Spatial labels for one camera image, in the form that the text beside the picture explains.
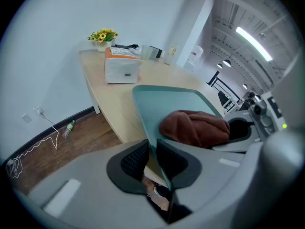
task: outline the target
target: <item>wooden floor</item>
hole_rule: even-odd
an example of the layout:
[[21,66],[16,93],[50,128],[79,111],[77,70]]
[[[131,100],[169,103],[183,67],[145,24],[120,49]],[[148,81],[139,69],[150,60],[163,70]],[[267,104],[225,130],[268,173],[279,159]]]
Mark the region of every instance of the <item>wooden floor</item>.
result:
[[[77,120],[67,139],[62,137],[64,130],[65,127],[59,130],[57,150],[49,139],[21,158],[23,171],[18,178],[12,179],[16,189],[28,194],[41,180],[78,156],[121,143],[102,114],[91,113]],[[50,135],[54,141],[56,134],[54,132]],[[167,210],[168,201],[154,193],[154,182],[145,177],[143,183],[147,187],[147,194],[152,196],[152,201]]]

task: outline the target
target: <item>white flower pot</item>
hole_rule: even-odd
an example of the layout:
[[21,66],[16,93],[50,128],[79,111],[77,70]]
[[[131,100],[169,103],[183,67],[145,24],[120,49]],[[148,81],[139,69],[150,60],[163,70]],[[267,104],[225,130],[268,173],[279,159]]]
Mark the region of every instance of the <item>white flower pot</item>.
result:
[[111,47],[111,42],[97,42],[97,51],[105,52],[106,48]]

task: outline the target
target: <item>potted plant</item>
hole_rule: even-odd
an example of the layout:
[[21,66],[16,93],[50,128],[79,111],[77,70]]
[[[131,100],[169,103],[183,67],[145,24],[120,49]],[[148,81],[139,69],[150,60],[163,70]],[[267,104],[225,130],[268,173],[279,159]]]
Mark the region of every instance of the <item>potted plant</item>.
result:
[[100,29],[98,32],[93,32],[88,40],[97,44],[97,51],[105,52],[106,48],[111,47],[111,41],[118,36],[119,34],[112,29]]

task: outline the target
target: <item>black baseboard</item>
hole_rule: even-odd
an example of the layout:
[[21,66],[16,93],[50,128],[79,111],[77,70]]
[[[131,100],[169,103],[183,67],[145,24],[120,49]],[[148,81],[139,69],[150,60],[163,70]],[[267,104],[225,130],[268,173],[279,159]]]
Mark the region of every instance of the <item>black baseboard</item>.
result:
[[[54,125],[54,128],[59,130],[62,127],[68,125],[69,123],[72,122],[72,120],[78,120],[82,117],[84,117],[85,115],[88,115],[90,113],[94,112],[94,108],[93,106],[85,109],[83,111],[80,111],[79,113],[72,115],[71,117],[64,119],[63,121],[60,121],[59,123]],[[20,147],[19,149],[17,149],[10,157],[8,157],[3,164],[1,165],[2,167],[4,167],[7,162],[10,159],[13,159],[15,157],[17,157],[18,155],[22,154],[24,151],[26,151],[27,149],[29,149],[31,146],[33,146],[35,143],[39,142],[40,140],[44,139],[45,137],[47,137],[48,135],[52,134],[54,132],[54,129],[52,127],[46,129],[45,131],[41,132],[40,134],[38,134],[37,136],[35,136],[33,139],[31,139],[30,141],[28,141],[25,145],[23,145],[22,147]]]

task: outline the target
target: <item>orange package top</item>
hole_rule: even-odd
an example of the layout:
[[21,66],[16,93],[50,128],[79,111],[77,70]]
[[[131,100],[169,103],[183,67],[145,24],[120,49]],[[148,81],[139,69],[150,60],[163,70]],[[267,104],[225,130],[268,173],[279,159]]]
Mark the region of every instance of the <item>orange package top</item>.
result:
[[130,51],[125,48],[106,48],[105,59],[107,58],[124,58],[124,59],[138,59]]

